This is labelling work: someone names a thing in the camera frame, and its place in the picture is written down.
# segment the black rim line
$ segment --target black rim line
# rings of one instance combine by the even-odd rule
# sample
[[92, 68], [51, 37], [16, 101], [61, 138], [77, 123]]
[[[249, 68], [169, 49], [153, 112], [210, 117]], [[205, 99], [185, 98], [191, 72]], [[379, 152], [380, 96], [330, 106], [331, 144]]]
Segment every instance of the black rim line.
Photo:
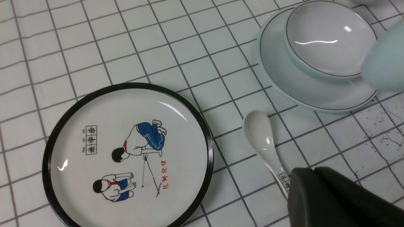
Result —
[[198, 208], [198, 206], [201, 204], [202, 199], [204, 198], [208, 187], [210, 185], [210, 180], [212, 179], [212, 174], [213, 174], [213, 145], [212, 145], [212, 137], [210, 135], [208, 126], [206, 122], [203, 120], [202, 116], [198, 113], [198, 111], [195, 109], [195, 107], [189, 103], [185, 98], [183, 98], [181, 95], [158, 85], [154, 84], [146, 84], [146, 83], [123, 83], [123, 84], [116, 84], [116, 85], [111, 85], [102, 89], [99, 89], [95, 92], [92, 92], [76, 102], [72, 107], [69, 108], [69, 110], [66, 111], [66, 113], [60, 118], [56, 126], [54, 127], [52, 133], [49, 136], [48, 142], [45, 147], [45, 152], [44, 152], [44, 158], [42, 162], [42, 181], [45, 189], [45, 194], [46, 198], [49, 201], [49, 204], [55, 214], [58, 216], [58, 218], [63, 222], [68, 227], [81, 227], [78, 225], [73, 219], [71, 219], [67, 213], [63, 210], [62, 206], [60, 205], [59, 201], [57, 200], [57, 197], [55, 195], [55, 191], [53, 190], [52, 186], [52, 181], [51, 181], [51, 158], [52, 158], [52, 153], [53, 153], [53, 148], [55, 146], [56, 140], [63, 129], [63, 127], [66, 125], [68, 120], [83, 106], [91, 102], [92, 100], [96, 99], [97, 97], [100, 97], [102, 95], [105, 95], [107, 93], [113, 92], [113, 91], [118, 91], [118, 90], [124, 90], [124, 89], [146, 89], [146, 90], [153, 90], [156, 92], [163, 93], [165, 95], [168, 95], [175, 100], [179, 101], [181, 104], [183, 104], [194, 116], [196, 121], [198, 122], [202, 133], [204, 134], [205, 141], [206, 141], [206, 148], [207, 148], [207, 165], [206, 165], [206, 173], [205, 177], [201, 186], [201, 189], [199, 190], [196, 198], [194, 201], [191, 203], [191, 205], [186, 209], [186, 211], [178, 217], [174, 222], [169, 224], [167, 227], [177, 227], [181, 226], [184, 224], [188, 218], [195, 212], [195, 210]]

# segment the plate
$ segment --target plate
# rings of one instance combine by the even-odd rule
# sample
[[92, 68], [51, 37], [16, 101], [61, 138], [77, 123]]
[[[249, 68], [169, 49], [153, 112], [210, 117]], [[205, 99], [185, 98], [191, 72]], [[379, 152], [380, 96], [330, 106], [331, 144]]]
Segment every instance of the plate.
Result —
[[69, 227], [180, 226], [212, 172], [212, 139], [198, 111], [142, 83], [109, 86], [73, 105], [42, 165], [45, 194]]
[[272, 86], [295, 103], [316, 111], [349, 112], [366, 105], [376, 90], [362, 77], [330, 82], [307, 75], [293, 64], [283, 44], [285, 22], [293, 9], [274, 14], [258, 36], [258, 62]]

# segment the table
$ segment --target table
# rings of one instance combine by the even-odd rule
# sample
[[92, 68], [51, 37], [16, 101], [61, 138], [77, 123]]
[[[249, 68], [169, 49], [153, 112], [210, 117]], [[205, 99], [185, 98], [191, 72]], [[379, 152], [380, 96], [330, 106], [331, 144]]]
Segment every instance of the table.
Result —
[[[379, 37], [403, 0], [353, 7]], [[214, 137], [215, 171], [186, 226], [287, 227], [286, 200], [246, 145], [241, 125], [267, 113], [287, 173], [329, 166], [404, 208], [403, 94], [380, 92], [347, 114], [284, 98], [260, 72], [255, 40], [270, 15], [300, 0], [0, 0], [0, 226], [62, 226], [42, 186], [48, 136], [86, 94], [122, 82], [189, 100]]]

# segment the spoon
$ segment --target spoon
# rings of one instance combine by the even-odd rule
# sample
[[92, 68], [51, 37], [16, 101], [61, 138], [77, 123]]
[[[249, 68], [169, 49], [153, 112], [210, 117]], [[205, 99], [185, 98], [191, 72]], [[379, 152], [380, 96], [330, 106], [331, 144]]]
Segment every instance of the spoon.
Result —
[[260, 110], [251, 111], [244, 118], [243, 130], [248, 142], [257, 155], [264, 160], [265, 165], [274, 175], [287, 198], [290, 179], [276, 153], [271, 122], [268, 116]]

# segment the white tile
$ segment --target white tile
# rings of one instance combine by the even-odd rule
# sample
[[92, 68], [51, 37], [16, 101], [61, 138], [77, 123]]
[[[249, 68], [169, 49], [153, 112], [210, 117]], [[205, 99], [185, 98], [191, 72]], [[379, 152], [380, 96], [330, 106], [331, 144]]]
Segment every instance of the white tile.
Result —
[[253, 227], [254, 223], [242, 201], [237, 201], [208, 215], [212, 226]]
[[0, 154], [0, 186], [8, 183], [7, 170], [4, 162], [3, 154]]
[[31, 1], [13, 0], [13, 4], [15, 8], [15, 14], [18, 17], [23, 17], [28, 14], [48, 9], [45, 0], [31, 0]]
[[42, 185], [42, 174], [13, 184], [17, 214], [23, 214], [48, 203]]
[[255, 109], [259, 109], [265, 112], [267, 116], [275, 113], [271, 102], [263, 91], [236, 100], [236, 105], [243, 117], [245, 117], [250, 111]]
[[0, 73], [0, 93], [29, 84], [25, 62], [4, 68]]
[[132, 55], [106, 63], [113, 84], [119, 84], [145, 75], [139, 57]]
[[188, 13], [194, 13], [214, 6], [212, 0], [183, 0], [182, 3]]
[[303, 2], [302, 0], [275, 0], [280, 8], [290, 6], [299, 2]]
[[63, 49], [94, 41], [88, 23], [58, 29], [57, 34]]
[[0, 23], [0, 30], [2, 31], [2, 33], [0, 33], [1, 44], [19, 38], [15, 20]]
[[283, 219], [282, 221], [279, 221], [271, 226], [272, 227], [290, 227], [289, 217], [287, 217], [287, 218]]
[[0, 188], [0, 221], [6, 221], [14, 217], [13, 201], [11, 200], [10, 187]]
[[101, 63], [95, 43], [86, 44], [64, 51], [70, 72]]
[[19, 226], [32, 227], [32, 223], [41, 223], [42, 226], [64, 227], [50, 206], [18, 218]]
[[167, 0], [151, 5], [159, 22], [184, 16], [185, 10], [179, 0]]
[[18, 18], [17, 21], [21, 36], [24, 38], [53, 29], [51, 15], [47, 11], [28, 17]]
[[400, 183], [404, 183], [404, 161], [400, 161], [392, 165], [391, 170], [396, 175]]
[[297, 138], [296, 142], [310, 165], [338, 153], [337, 148], [323, 128]]
[[67, 73], [61, 52], [28, 62], [33, 83], [49, 80]]
[[11, 181], [21, 179], [42, 170], [45, 140], [29, 144], [6, 154]]
[[83, 4], [90, 20], [118, 12], [114, 0], [86, 0]]
[[204, 116], [212, 129], [213, 136], [229, 132], [242, 125], [242, 119], [234, 103], [211, 109], [205, 112]]
[[196, 35], [196, 31], [188, 17], [164, 22], [161, 24], [161, 27], [169, 42]]
[[275, 145], [291, 139], [288, 131], [286, 130], [285, 126], [283, 125], [278, 115], [270, 117], [269, 121], [271, 122]]
[[365, 142], [344, 152], [348, 164], [359, 178], [364, 177], [387, 165], [370, 142]]
[[280, 115], [293, 137], [321, 127], [316, 114], [301, 106], [282, 112]]
[[402, 16], [395, 16], [393, 18], [390, 18], [386, 21], [381, 22], [381, 24], [384, 26], [385, 29], [390, 29], [391, 27], [393, 27], [395, 24], [397, 24], [399, 21], [401, 21], [403, 19]]
[[184, 227], [209, 227], [208, 221], [206, 221], [206, 218], [200, 218], [196, 221], [191, 222], [188, 225], [184, 225]]
[[139, 55], [148, 74], [170, 68], [177, 64], [168, 46], [148, 50]]
[[248, 67], [248, 63], [238, 47], [214, 54], [212, 59], [222, 76]]
[[67, 75], [36, 84], [34, 88], [39, 108], [48, 107], [74, 98], [72, 84]]
[[256, 76], [258, 77], [258, 80], [261, 82], [261, 84], [264, 88], [271, 86], [269, 77], [265, 72], [263, 72], [261, 66], [256, 65], [252, 69], [255, 72]]
[[0, 21], [4, 21], [14, 17], [11, 1], [0, 2]]
[[178, 94], [181, 95], [183, 98], [185, 98], [189, 103], [191, 103], [193, 105], [193, 107], [195, 107], [196, 110], [198, 110], [198, 106], [196, 105], [195, 99], [192, 96], [192, 93], [190, 90], [181, 91]]
[[148, 4], [147, 0], [136, 0], [136, 1], [116, 0], [116, 3], [118, 3], [120, 11]]
[[369, 4], [368, 8], [379, 21], [398, 14], [397, 10], [389, 0], [382, 0], [374, 4]]
[[327, 126], [327, 129], [341, 151], [366, 139], [366, 135], [352, 116]]
[[[24, 126], [29, 130], [20, 130]], [[43, 138], [41, 124], [37, 112], [23, 115], [0, 124], [4, 149], [8, 150]]]
[[135, 53], [128, 34], [122, 34], [98, 41], [104, 61], [110, 61]]
[[242, 195], [275, 182], [261, 157], [255, 156], [230, 167]]
[[404, 156], [404, 138], [396, 128], [372, 139], [372, 142], [389, 163]]
[[243, 129], [224, 135], [216, 141], [228, 165], [255, 154], [244, 136]]
[[23, 39], [23, 43], [28, 60], [60, 51], [55, 31]]
[[62, 7], [76, 2], [77, 0], [48, 0], [50, 8]]
[[125, 11], [122, 16], [129, 30], [157, 23], [150, 6]]
[[87, 20], [80, 2], [52, 10], [53, 21], [56, 28], [66, 27]]
[[231, 100], [222, 80], [214, 80], [192, 89], [201, 110], [215, 107]]
[[20, 40], [12, 41], [0, 46], [0, 67], [6, 67], [24, 60]]
[[47, 136], [50, 136], [56, 123], [60, 120], [63, 114], [65, 114], [65, 112], [75, 103], [76, 101], [72, 100], [41, 110], [42, 122], [44, 124], [45, 133]]
[[377, 22], [376, 18], [373, 16], [373, 14], [366, 8], [365, 5], [356, 7], [353, 9], [355, 12], [357, 12], [359, 15], [361, 15], [365, 20], [367, 20], [369, 23], [374, 23]]
[[251, 12], [257, 16], [259, 14], [276, 10], [278, 7], [276, 6], [274, 1], [268, 0], [245, 0], [246, 4], [250, 8]]
[[167, 41], [158, 25], [132, 31], [130, 35], [137, 51], [148, 50], [153, 47], [167, 44]]
[[274, 87], [266, 89], [266, 92], [267, 92], [268, 96], [270, 97], [271, 101], [274, 103], [276, 110], [278, 110], [278, 111], [282, 111], [284, 109], [287, 109], [287, 108], [290, 108], [290, 107], [296, 105], [290, 99], [288, 99], [284, 95], [282, 95], [281, 92], [279, 92]]
[[219, 171], [212, 176], [208, 191], [202, 201], [206, 212], [231, 202], [240, 195], [227, 169]]
[[1, 95], [0, 106], [0, 122], [36, 110], [31, 86]]
[[184, 76], [178, 67], [162, 71], [157, 74], [149, 76], [150, 82], [152, 84], [157, 84], [177, 92], [188, 87], [185, 82]]
[[173, 43], [171, 47], [180, 64], [208, 54], [198, 36]]
[[277, 185], [245, 198], [255, 222], [263, 227], [288, 214], [287, 202]]
[[225, 25], [215, 8], [192, 14], [191, 20], [199, 33]]
[[380, 196], [387, 202], [393, 202], [404, 196], [404, 190], [388, 168], [361, 180], [361, 183], [365, 189]]
[[280, 145], [276, 151], [287, 174], [290, 174], [294, 168], [307, 167], [306, 161], [293, 141]]
[[111, 85], [103, 65], [97, 65], [71, 74], [77, 96], [86, 95]]
[[181, 68], [190, 86], [219, 77], [209, 57], [184, 64]]
[[236, 45], [227, 27], [204, 33], [201, 38], [210, 54]]
[[226, 166], [215, 142], [213, 143], [213, 155], [215, 157], [215, 161], [213, 163], [213, 171], [216, 171], [216, 170]]
[[349, 169], [347, 163], [344, 161], [341, 155], [337, 155], [331, 159], [328, 159], [320, 164], [317, 164], [314, 167], [330, 167], [333, 170], [341, 173], [345, 177], [349, 178], [352, 181], [356, 181], [356, 177], [354, 173]]
[[96, 39], [113, 36], [126, 32], [125, 25], [119, 14], [102, 17], [90, 22]]
[[404, 101], [404, 94], [400, 94], [392, 98], [389, 98], [381, 103], [395, 124], [401, 124], [404, 122], [403, 101]]
[[241, 51], [246, 56], [248, 63], [250, 63], [250, 65], [255, 65], [258, 63], [257, 53], [255, 51], [255, 45], [256, 45], [255, 41], [252, 41], [240, 46]]
[[355, 117], [369, 137], [394, 127], [389, 116], [387, 116], [380, 104], [376, 104], [356, 113]]
[[252, 17], [243, 1], [235, 1], [218, 7], [227, 24]]

